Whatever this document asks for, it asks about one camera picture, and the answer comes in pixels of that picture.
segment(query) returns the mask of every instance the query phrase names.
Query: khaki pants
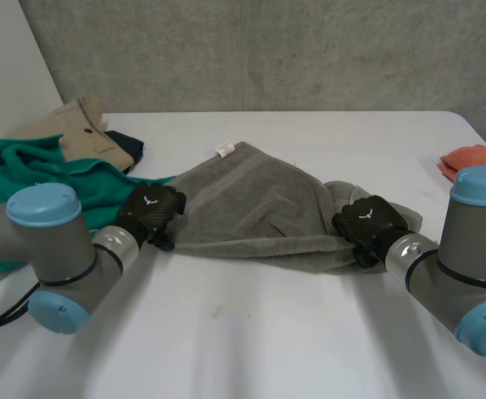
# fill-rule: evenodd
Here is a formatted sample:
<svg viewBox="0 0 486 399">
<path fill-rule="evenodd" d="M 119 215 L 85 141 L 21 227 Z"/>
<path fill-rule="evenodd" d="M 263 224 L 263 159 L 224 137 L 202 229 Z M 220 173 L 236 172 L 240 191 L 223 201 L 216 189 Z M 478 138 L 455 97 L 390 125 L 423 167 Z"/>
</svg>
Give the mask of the khaki pants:
<svg viewBox="0 0 486 399">
<path fill-rule="evenodd" d="M 134 160 L 112 139 L 98 129 L 102 106 L 96 98 L 82 97 L 55 109 L 43 121 L 30 125 L 6 139 L 41 139 L 50 135 L 63 135 L 61 150 L 66 160 L 97 158 L 125 170 Z"/>
</svg>

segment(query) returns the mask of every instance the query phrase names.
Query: orange cloth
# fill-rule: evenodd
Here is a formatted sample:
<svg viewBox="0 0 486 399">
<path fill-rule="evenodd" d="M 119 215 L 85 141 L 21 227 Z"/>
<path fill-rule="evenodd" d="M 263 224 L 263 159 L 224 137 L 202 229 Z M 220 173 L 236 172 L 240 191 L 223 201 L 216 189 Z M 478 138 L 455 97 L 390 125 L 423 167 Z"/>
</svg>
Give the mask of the orange cloth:
<svg viewBox="0 0 486 399">
<path fill-rule="evenodd" d="M 454 181 L 459 170 L 468 166 L 486 165 L 486 145 L 461 147 L 440 159 L 442 162 L 438 164 L 439 169 Z"/>
</svg>

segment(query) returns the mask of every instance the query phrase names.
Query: gray towel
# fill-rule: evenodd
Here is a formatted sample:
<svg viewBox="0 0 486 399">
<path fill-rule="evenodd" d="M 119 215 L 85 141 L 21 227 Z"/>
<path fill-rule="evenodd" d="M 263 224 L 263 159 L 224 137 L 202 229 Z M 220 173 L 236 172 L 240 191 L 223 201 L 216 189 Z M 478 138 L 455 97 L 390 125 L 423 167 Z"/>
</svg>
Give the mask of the gray towel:
<svg viewBox="0 0 486 399">
<path fill-rule="evenodd" d="M 342 181 L 323 184 L 248 143 L 171 180 L 187 195 L 185 214 L 169 224 L 181 254 L 250 259 L 311 273 L 352 266 L 352 245 L 331 225 L 346 204 L 368 196 Z M 395 205 L 410 229 L 416 212 Z"/>
</svg>

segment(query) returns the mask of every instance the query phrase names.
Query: robotic arm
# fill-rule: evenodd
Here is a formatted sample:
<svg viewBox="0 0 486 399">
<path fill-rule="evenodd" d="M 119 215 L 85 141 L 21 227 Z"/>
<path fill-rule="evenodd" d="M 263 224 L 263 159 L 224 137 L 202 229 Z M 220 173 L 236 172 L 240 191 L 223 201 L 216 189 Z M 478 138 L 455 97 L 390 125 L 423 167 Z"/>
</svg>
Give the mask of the robotic arm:
<svg viewBox="0 0 486 399">
<path fill-rule="evenodd" d="M 356 246 L 361 267 L 382 261 L 461 343 L 486 356 L 486 166 L 458 173 L 440 245 L 409 231 L 378 196 L 345 206 L 333 225 Z"/>
<path fill-rule="evenodd" d="M 0 204 L 0 262 L 30 263 L 39 283 L 19 310 L 0 316 L 0 326 L 28 311 L 55 333 L 75 333 L 145 241 L 174 247 L 164 232 L 184 207 L 185 196 L 170 187 L 138 185 L 115 222 L 91 239 L 71 187 L 48 183 L 18 191 Z"/>
</svg>

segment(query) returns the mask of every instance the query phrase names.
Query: concrete wall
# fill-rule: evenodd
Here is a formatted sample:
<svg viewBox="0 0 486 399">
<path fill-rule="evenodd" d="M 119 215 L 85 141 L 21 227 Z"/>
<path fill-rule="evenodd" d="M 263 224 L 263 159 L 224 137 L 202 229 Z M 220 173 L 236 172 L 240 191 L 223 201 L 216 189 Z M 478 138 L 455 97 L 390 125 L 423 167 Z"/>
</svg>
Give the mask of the concrete wall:
<svg viewBox="0 0 486 399">
<path fill-rule="evenodd" d="M 21 0 L 67 101 L 448 110 L 486 139 L 486 0 Z"/>
</svg>

